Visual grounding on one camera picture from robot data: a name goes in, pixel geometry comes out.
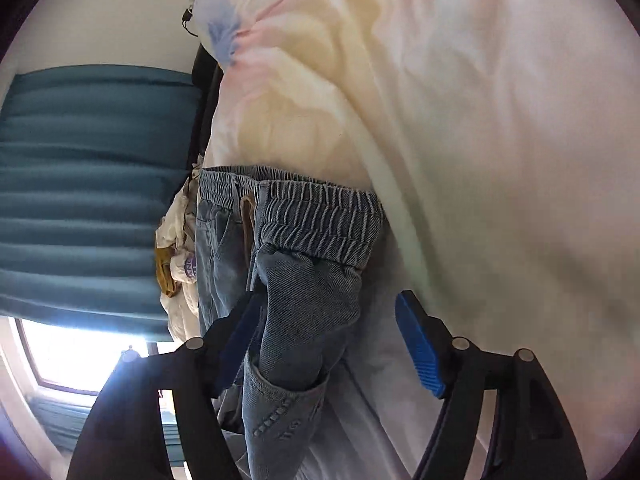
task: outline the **denim fabric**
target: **denim fabric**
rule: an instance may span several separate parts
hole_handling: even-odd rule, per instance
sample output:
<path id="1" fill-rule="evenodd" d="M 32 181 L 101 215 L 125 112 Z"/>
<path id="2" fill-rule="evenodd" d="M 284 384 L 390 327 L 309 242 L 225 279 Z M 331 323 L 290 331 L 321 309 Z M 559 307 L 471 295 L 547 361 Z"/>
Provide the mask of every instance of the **denim fabric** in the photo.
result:
<path id="1" fill-rule="evenodd" d="M 200 196 L 202 329 L 226 316 L 246 288 L 258 280 L 266 286 L 263 327 L 244 366 L 242 419 L 252 478 L 289 480 L 360 316 L 360 273 L 382 230 L 382 206 L 373 193 L 265 167 L 202 170 Z M 252 230 L 242 225 L 246 197 L 255 204 Z"/>

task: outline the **gray elastic waistband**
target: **gray elastic waistband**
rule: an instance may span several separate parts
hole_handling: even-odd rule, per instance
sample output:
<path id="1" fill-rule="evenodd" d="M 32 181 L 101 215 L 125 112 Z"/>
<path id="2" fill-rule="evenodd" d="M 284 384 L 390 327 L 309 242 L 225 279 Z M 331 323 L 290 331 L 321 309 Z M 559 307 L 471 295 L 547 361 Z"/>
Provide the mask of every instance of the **gray elastic waistband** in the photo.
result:
<path id="1" fill-rule="evenodd" d="M 239 214 L 243 196 L 256 201 L 255 245 L 263 244 L 362 269 L 384 221 L 371 192 L 336 186 L 266 166 L 208 168 L 200 197 Z"/>

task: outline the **window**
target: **window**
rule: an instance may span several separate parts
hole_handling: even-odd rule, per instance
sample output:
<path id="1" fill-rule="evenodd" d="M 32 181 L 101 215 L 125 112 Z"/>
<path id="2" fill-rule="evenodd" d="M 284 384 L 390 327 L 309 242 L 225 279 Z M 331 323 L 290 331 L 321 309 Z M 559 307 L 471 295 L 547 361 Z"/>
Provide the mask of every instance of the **window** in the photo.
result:
<path id="1" fill-rule="evenodd" d="M 150 343 L 127 334 L 93 332 L 16 320 L 18 334 L 38 384 L 74 394 L 96 396 L 123 351 L 140 356 L 172 352 L 178 343 Z"/>

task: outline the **silver screw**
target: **silver screw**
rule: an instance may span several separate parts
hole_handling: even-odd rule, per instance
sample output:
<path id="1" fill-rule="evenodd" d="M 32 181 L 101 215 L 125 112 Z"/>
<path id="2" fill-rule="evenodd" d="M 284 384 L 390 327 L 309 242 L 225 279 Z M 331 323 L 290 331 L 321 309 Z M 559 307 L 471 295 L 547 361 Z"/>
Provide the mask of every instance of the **silver screw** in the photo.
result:
<path id="1" fill-rule="evenodd" d="M 201 337 L 192 337 L 187 341 L 186 345 L 189 350 L 197 350 L 202 348 L 204 340 Z"/>
<path id="2" fill-rule="evenodd" d="M 139 357 L 140 355 L 135 350 L 127 350 L 126 352 L 124 352 L 124 354 L 122 354 L 122 360 L 126 363 L 132 363 Z"/>
<path id="3" fill-rule="evenodd" d="M 529 349 L 523 348 L 522 350 L 520 350 L 518 352 L 518 357 L 520 359 L 522 359 L 524 362 L 530 363 L 533 361 L 533 359 L 536 358 L 535 355 L 533 355 L 533 352 Z"/>
<path id="4" fill-rule="evenodd" d="M 469 339 L 465 339 L 464 337 L 457 337 L 455 338 L 451 344 L 453 345 L 453 348 L 455 348 L 456 350 L 467 350 L 469 348 Z"/>

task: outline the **curtain fold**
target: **curtain fold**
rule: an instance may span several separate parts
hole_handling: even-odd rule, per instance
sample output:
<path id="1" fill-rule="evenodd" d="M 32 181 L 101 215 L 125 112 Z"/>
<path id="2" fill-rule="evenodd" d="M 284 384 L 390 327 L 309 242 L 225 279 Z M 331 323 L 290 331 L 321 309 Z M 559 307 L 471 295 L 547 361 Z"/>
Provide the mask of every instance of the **curtain fold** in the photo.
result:
<path id="1" fill-rule="evenodd" d="M 17 76 L 0 112 L 0 314 L 168 340 L 154 231 L 188 176 L 187 74 Z"/>
<path id="2" fill-rule="evenodd" d="M 73 452 L 91 407 L 75 406 L 46 397 L 31 397 L 28 404 L 54 446 L 59 450 Z M 161 416 L 169 462 L 172 466 L 182 466 L 184 454 L 175 415 L 161 412 Z"/>

